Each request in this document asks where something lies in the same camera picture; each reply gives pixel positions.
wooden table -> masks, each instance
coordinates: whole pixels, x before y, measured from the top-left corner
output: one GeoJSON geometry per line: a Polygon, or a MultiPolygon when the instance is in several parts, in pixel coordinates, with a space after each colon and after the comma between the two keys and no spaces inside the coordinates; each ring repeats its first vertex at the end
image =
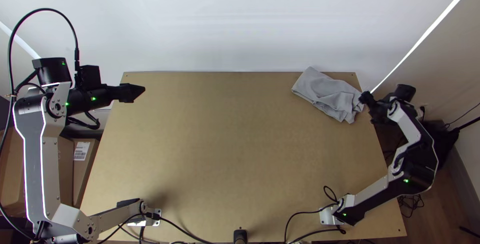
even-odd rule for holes
{"type": "MultiPolygon", "coordinates": [[[[354,73],[326,74],[360,89],[354,73]]],[[[330,203],[324,185],[341,197],[387,172],[367,110],[353,124],[339,123],[291,92],[299,75],[126,72],[123,83],[146,91],[113,105],[81,209],[92,215],[140,197],[211,242],[231,242],[239,227],[251,242],[282,242],[291,214],[330,203]]],[[[343,227],[345,235],[307,240],[406,235],[396,200],[343,227]]],[[[318,214],[299,215],[288,240],[326,228],[318,214]]],[[[145,237],[193,242],[166,222],[147,227],[145,237]]],[[[111,239],[132,240],[122,231],[111,239]]]]}

label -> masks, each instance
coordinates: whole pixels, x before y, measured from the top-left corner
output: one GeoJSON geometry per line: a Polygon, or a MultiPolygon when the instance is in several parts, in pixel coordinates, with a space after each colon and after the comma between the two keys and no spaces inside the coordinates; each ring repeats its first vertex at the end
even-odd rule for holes
{"type": "Polygon", "coordinates": [[[89,151],[90,142],[78,142],[76,143],[75,152],[73,153],[74,161],[85,161],[87,152],[89,151]]]}

barcode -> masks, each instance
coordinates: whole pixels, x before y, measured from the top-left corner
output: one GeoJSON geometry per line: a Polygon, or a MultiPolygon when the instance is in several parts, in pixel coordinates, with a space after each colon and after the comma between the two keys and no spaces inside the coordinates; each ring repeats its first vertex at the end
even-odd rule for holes
{"type": "Polygon", "coordinates": [[[75,161],[85,161],[86,156],[87,153],[85,151],[75,150],[75,153],[73,154],[73,159],[75,161]]]}

cardboard box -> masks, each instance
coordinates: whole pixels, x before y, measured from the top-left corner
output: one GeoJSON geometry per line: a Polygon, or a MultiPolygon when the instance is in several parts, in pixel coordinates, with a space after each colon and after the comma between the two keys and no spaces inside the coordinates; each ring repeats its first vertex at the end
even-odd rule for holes
{"type": "Polygon", "coordinates": [[[73,139],[73,206],[80,208],[100,142],[96,139],[73,139]]]}
{"type": "MultiPolygon", "coordinates": [[[[73,204],[73,155],[74,143],[58,138],[58,177],[60,200],[73,204]]],[[[25,215],[24,154],[23,139],[11,127],[0,156],[0,200],[7,213],[21,217],[25,215]]]]}

gray towel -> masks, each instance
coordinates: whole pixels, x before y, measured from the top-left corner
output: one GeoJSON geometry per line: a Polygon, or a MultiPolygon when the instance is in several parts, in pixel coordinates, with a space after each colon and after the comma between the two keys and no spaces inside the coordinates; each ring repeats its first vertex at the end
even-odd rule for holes
{"type": "Polygon", "coordinates": [[[360,91],[347,82],[334,80],[312,67],[300,75],[291,91],[340,122],[346,120],[352,124],[355,114],[364,109],[364,105],[359,102],[360,91]]]}

